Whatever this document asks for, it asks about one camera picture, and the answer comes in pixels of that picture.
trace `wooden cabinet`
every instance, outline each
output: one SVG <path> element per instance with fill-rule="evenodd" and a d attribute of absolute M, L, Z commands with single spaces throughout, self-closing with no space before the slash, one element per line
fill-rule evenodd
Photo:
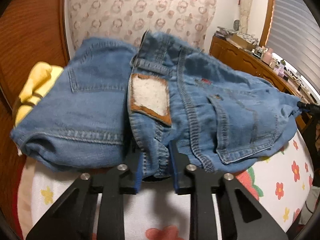
<path fill-rule="evenodd" d="M 241 71 L 251 74 L 252 76 L 260 76 L 261 74 L 261 67 L 259 64 L 251 60 L 248 56 L 243 55 L 240 57 L 240 63 Z"/>
<path fill-rule="evenodd" d="M 235 70 L 240 70 L 253 76 L 264 78 L 282 92 L 299 96 L 299 94 L 294 92 L 294 88 L 291 85 L 277 76 L 277 74 L 275 74 L 264 62 L 249 55 L 245 51 L 238 49 L 227 41 L 214 36 L 210 47 L 210 55 Z M 299 130 L 302 131 L 306 124 L 301 116 L 297 117 L 296 122 Z"/>
<path fill-rule="evenodd" d="M 219 60 L 235 70 L 242 70 L 240 67 L 240 51 L 235 46 L 228 44 L 220 53 Z"/>
<path fill-rule="evenodd" d="M 222 43 L 220 39 L 212 39 L 210 46 L 210 56 L 220 58 L 220 53 L 223 51 Z"/>
<path fill-rule="evenodd" d="M 269 81 L 274 87 L 278 88 L 280 91 L 284 91 L 284 85 L 279 82 L 270 71 L 262 70 L 261 76 L 265 80 Z"/>

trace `bottle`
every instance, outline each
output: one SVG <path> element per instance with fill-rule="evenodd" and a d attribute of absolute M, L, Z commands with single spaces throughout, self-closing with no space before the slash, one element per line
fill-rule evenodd
<path fill-rule="evenodd" d="M 269 65 L 269 67 L 272 68 L 272 69 L 274 69 L 275 66 L 276 66 L 276 64 L 277 64 L 277 60 L 273 58 L 273 59 L 271 60 L 271 63 L 270 63 L 270 65 Z"/>
<path fill-rule="evenodd" d="M 273 53 L 273 49 L 269 48 L 264 54 L 263 54 L 263 58 L 261 58 L 261 60 L 270 65 L 271 60 L 272 60 L 272 53 Z"/>
<path fill-rule="evenodd" d="M 278 76 L 280 77 L 284 76 L 284 65 L 282 63 L 279 66 Z"/>

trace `silver screw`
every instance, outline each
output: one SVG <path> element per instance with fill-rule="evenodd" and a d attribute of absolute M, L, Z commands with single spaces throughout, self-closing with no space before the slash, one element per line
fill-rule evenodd
<path fill-rule="evenodd" d="M 126 171 L 128 169 L 128 166 L 125 164 L 120 164 L 120 165 L 118 165 L 117 169 L 119 171 Z"/>
<path fill-rule="evenodd" d="M 89 173 L 82 173 L 80 175 L 80 178 L 83 179 L 83 180 L 90 179 L 90 174 Z"/>
<path fill-rule="evenodd" d="M 186 166 L 188 171 L 195 171 L 197 169 L 197 166 L 193 165 L 193 164 L 189 164 Z"/>
<path fill-rule="evenodd" d="M 231 173 L 226 173 L 223 175 L 226 180 L 233 180 L 234 176 Z"/>

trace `cardboard box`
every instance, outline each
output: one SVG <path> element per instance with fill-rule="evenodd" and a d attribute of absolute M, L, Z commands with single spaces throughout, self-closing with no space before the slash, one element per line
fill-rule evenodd
<path fill-rule="evenodd" d="M 240 38 L 236 34 L 233 34 L 229 37 L 230 40 L 232 40 L 234 43 L 238 44 L 239 47 L 247 50 L 252 50 L 256 47 L 256 45 L 252 45 L 249 42 L 245 41 L 244 39 Z"/>

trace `wooden bed frame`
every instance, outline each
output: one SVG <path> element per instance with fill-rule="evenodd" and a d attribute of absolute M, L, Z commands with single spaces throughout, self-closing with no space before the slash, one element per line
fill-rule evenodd
<path fill-rule="evenodd" d="M 1 0 L 0 51 L 0 209 L 22 239 L 17 191 L 25 156 L 9 138 L 12 109 L 36 62 L 68 63 L 64 0 Z"/>

